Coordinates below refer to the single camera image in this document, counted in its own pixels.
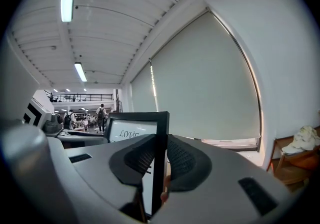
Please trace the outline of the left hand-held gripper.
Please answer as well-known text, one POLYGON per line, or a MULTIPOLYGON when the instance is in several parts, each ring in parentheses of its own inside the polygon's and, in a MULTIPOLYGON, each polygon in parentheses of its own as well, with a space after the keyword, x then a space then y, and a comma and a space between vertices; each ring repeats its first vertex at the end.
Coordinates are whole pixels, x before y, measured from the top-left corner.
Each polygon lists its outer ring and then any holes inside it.
POLYGON ((74 130, 71 125, 64 125, 59 113, 54 113, 54 106, 44 90, 37 90, 28 104, 22 118, 25 124, 42 130, 46 136, 59 139, 64 148, 77 148, 106 144, 108 140, 99 134, 74 130))

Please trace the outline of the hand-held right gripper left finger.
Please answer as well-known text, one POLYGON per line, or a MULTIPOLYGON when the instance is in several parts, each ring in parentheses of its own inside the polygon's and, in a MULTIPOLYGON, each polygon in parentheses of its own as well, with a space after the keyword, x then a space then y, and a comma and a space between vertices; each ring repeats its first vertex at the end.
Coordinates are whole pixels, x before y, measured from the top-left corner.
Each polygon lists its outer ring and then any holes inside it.
POLYGON ((115 152, 109 160, 109 168, 125 185, 142 186, 142 178, 155 157, 156 135, 137 137, 138 141, 115 152))

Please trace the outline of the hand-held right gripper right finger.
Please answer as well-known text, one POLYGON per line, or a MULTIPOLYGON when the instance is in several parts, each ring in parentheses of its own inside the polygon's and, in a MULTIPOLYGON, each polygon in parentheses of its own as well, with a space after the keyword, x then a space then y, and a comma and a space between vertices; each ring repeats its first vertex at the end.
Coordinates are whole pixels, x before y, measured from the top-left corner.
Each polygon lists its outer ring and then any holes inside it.
POLYGON ((170 192, 196 189, 212 170, 210 158, 201 150, 181 139, 168 135, 167 157, 171 167, 170 192))

